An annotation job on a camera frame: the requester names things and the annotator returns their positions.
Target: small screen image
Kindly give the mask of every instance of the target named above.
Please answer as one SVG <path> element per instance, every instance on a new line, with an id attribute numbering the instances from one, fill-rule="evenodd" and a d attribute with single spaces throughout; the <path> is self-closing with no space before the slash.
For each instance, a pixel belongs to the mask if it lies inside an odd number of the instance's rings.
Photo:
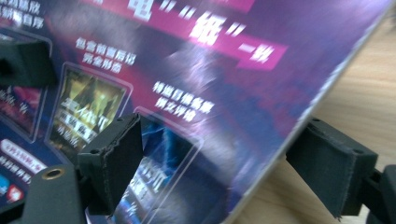
<path id="1" fill-rule="evenodd" d="M 142 223 L 153 216 L 197 147 L 154 119 L 142 117 L 144 158 L 109 223 Z"/>
<path id="2" fill-rule="evenodd" d="M 68 67 L 48 142 L 71 161 L 119 114 L 127 88 L 105 77 Z"/>
<path id="3" fill-rule="evenodd" d="M 29 141 L 35 141 L 35 131 L 41 110 L 42 90 L 0 86 L 0 117 L 8 126 Z"/>

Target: white chinese characters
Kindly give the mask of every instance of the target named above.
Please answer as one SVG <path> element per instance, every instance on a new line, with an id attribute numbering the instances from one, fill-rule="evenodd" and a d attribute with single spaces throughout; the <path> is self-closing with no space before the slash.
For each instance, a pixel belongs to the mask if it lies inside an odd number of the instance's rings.
<path id="1" fill-rule="evenodd" d="M 0 157 L 0 165 L 4 166 L 15 176 L 19 177 L 26 184 L 30 184 L 32 176 L 26 173 L 20 166 L 15 164 L 12 160 L 8 160 L 6 157 Z"/>
<path id="2" fill-rule="evenodd" d="M 134 11 L 134 17 L 148 21 L 151 17 L 151 8 L 154 0 L 129 0 L 128 8 Z"/>
<path id="3" fill-rule="evenodd" d="M 0 0 L 0 17 L 14 21 L 17 25 L 41 29 L 44 27 L 44 19 L 38 17 L 40 7 L 36 1 Z"/>
<path id="4" fill-rule="evenodd" d="M 187 122 L 191 122 L 197 115 L 197 112 L 209 114 L 215 105 L 210 101 L 206 101 L 189 92 L 184 92 L 160 81 L 154 84 L 152 90 L 161 95 L 155 107 L 173 114 L 178 118 L 183 118 Z"/>
<path id="5" fill-rule="evenodd" d="M 270 56 L 274 53 L 275 48 L 273 46 L 264 44 L 260 44 L 257 48 L 249 44 L 242 44 L 239 47 L 239 50 L 251 53 L 251 61 L 257 63 L 266 63 L 269 60 Z"/>
<path id="6" fill-rule="evenodd" d="M 207 11 L 195 23 L 190 37 L 194 37 L 198 42 L 212 46 L 219 37 L 223 23 L 227 20 L 225 17 L 212 15 Z"/>
<path id="7" fill-rule="evenodd" d="M 113 73 L 119 73 L 122 65 L 133 65 L 136 55 L 122 49 L 116 49 L 93 40 L 79 37 L 76 49 L 85 50 L 82 62 L 103 68 Z"/>

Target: colorful icon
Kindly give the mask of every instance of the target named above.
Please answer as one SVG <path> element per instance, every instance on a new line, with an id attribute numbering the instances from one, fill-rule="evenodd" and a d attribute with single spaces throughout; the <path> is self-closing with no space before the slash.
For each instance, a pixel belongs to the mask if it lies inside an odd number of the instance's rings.
<path id="1" fill-rule="evenodd" d="M 14 203 L 23 198 L 23 192 L 16 186 L 11 185 L 7 193 L 7 198 L 10 203 Z"/>

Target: product box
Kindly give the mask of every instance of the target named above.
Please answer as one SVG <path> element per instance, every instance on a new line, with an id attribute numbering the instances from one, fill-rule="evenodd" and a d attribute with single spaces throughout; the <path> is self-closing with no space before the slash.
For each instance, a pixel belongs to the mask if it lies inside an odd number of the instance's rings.
<path id="1" fill-rule="evenodd" d="M 91 223 L 232 220 L 390 4 L 0 0 L 0 38 L 46 42 L 58 79 L 0 86 L 0 205 L 135 112 L 145 157 Z"/>

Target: table surface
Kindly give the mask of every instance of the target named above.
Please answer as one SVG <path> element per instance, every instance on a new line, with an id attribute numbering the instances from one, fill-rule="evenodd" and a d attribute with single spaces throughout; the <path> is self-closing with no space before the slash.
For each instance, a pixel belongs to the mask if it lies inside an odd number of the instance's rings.
<path id="1" fill-rule="evenodd" d="M 376 168 L 396 164 L 396 18 L 387 16 L 314 116 L 378 153 Z M 365 223 L 368 209 L 341 223 Z M 281 161 L 233 224 L 340 223 L 292 167 Z"/>

